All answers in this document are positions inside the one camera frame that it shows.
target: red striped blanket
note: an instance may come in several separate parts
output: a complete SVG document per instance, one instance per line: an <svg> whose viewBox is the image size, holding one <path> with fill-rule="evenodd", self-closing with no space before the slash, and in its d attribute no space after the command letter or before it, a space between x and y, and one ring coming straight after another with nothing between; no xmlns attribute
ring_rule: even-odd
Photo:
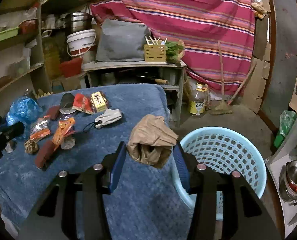
<svg viewBox="0 0 297 240"><path fill-rule="evenodd" d="M183 61L195 79L220 90L218 43L225 93L234 93L249 68L254 42L251 0L109 0L91 5L99 22L107 18L145 23L155 37L185 43Z"/></svg>

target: red container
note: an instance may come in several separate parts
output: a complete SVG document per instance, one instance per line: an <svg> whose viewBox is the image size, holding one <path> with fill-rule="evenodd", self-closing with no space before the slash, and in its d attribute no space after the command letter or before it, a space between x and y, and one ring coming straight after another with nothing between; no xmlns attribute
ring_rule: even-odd
<svg viewBox="0 0 297 240"><path fill-rule="evenodd" d="M19 34L35 33L38 31L39 19L23 21L19 24Z"/></svg>
<svg viewBox="0 0 297 240"><path fill-rule="evenodd" d="M65 61L60 64L60 70L65 77L76 76L81 73L82 58L76 57L70 61Z"/></svg>

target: stainless steel pot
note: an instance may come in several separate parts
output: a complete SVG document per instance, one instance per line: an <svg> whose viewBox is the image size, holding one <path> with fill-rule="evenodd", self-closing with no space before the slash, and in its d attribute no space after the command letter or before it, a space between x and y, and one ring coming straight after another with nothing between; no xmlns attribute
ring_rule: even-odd
<svg viewBox="0 0 297 240"><path fill-rule="evenodd" d="M290 183L297 186L297 161L291 161L286 164L286 175Z"/></svg>
<svg viewBox="0 0 297 240"><path fill-rule="evenodd" d="M65 27L68 34L90 30L93 16L85 12L75 12L66 15Z"/></svg>
<svg viewBox="0 0 297 240"><path fill-rule="evenodd" d="M279 180L279 192L282 200L285 202L293 202L293 205L297 204L297 192L292 190L288 184L286 178L286 166L283 165L281 173L280 173L280 180Z"/></svg>

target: cooking oil bottle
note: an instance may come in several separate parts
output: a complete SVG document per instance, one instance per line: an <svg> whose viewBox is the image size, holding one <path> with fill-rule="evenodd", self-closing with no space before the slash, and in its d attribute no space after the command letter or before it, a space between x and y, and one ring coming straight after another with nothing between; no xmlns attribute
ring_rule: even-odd
<svg viewBox="0 0 297 240"><path fill-rule="evenodd" d="M59 70L60 56L59 49L53 39L50 37L52 30L42 33L42 45L44 53L44 65L48 77L52 80L62 75Z"/></svg>
<svg viewBox="0 0 297 240"><path fill-rule="evenodd" d="M207 88L202 84L196 84L196 89L192 92L188 110L192 115L200 115L205 111L207 103Z"/></svg>

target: drawstring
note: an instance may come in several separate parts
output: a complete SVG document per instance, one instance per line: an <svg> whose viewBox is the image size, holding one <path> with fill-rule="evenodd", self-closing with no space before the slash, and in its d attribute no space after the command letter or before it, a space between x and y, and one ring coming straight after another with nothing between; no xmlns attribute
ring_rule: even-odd
<svg viewBox="0 0 297 240"><path fill-rule="evenodd" d="M83 132L88 132L89 130L91 130L92 127L95 127L98 124L101 124L102 120L98 120L97 122L91 122L89 124L87 124L84 128L83 128Z"/></svg>

